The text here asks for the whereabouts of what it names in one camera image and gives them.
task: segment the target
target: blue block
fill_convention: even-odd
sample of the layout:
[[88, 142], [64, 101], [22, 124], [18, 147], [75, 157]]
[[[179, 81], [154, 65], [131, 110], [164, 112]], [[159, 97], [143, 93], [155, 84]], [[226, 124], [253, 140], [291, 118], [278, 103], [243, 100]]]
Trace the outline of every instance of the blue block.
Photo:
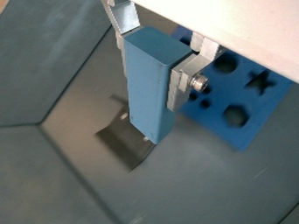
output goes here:
[[155, 144], [174, 126], [175, 113], [167, 108], [171, 68], [190, 53], [187, 45], [152, 27], [126, 37], [130, 119]]
[[[176, 39], [191, 40], [190, 31], [178, 27], [172, 35]], [[267, 122], [277, 106], [283, 99], [293, 82], [270, 71], [253, 60], [227, 51], [219, 61], [235, 61], [237, 68], [226, 72], [211, 63], [203, 73], [210, 78], [210, 91], [191, 92], [191, 99], [182, 106], [182, 112], [200, 125], [213, 130], [229, 143], [243, 151], [253, 142], [261, 128]], [[269, 87], [261, 92], [259, 85], [253, 80], [266, 74]], [[237, 126], [229, 122], [226, 111], [231, 108], [243, 109], [247, 121]]]

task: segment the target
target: circular hole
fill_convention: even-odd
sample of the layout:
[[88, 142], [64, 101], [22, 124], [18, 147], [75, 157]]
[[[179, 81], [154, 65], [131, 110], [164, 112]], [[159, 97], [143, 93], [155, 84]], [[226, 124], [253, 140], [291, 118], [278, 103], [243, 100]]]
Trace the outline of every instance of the circular hole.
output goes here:
[[238, 68], [238, 61], [233, 55], [223, 54], [215, 60], [214, 65], [225, 74], [229, 74], [229, 73], [234, 72], [235, 69]]
[[203, 89], [202, 92], [207, 95], [207, 94], [211, 92], [211, 87], [207, 86], [207, 87]]
[[190, 94], [190, 101], [194, 102], [198, 99], [198, 95], [195, 93]]
[[210, 100], [203, 100], [203, 101], [200, 102], [200, 106], [202, 106], [205, 109], [207, 109], [207, 108], [211, 106], [211, 101], [210, 101]]

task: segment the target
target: star-shaped hole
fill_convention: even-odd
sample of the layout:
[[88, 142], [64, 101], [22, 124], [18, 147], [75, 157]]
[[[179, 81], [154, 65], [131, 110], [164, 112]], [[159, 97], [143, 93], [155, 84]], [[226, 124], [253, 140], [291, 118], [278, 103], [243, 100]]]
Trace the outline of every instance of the star-shaped hole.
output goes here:
[[277, 82], [269, 79], [269, 70], [265, 70], [261, 74], [251, 74], [251, 81], [246, 85], [246, 88], [257, 88], [259, 95], [266, 92], [266, 89], [273, 87]]

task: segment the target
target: blue shape sorter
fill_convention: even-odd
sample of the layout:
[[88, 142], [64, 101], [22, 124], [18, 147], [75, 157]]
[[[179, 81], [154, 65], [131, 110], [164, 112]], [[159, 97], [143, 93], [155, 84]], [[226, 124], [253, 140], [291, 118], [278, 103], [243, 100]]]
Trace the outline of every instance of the blue shape sorter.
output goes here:
[[[172, 36], [186, 43], [191, 32], [179, 27]], [[180, 111], [243, 151], [293, 82], [233, 51], [225, 52], [203, 74], [210, 79], [209, 89], [191, 91]]]

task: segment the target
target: gray surface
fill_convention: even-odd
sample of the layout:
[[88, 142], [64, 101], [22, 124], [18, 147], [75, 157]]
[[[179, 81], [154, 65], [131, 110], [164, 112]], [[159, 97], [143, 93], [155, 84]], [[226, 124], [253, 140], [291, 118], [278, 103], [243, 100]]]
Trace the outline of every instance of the gray surface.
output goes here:
[[294, 209], [290, 215], [286, 217], [282, 224], [298, 224], [299, 223], [299, 206]]
[[114, 223], [36, 127], [0, 129], [0, 223]]
[[299, 199], [299, 86], [246, 152], [234, 151], [178, 115], [171, 135], [127, 172], [95, 137], [122, 107], [110, 96], [127, 95], [114, 35], [111, 31], [100, 43], [43, 128], [120, 220], [130, 224], [278, 223]]
[[0, 18], [0, 126], [43, 120], [108, 26], [99, 0], [11, 1]]

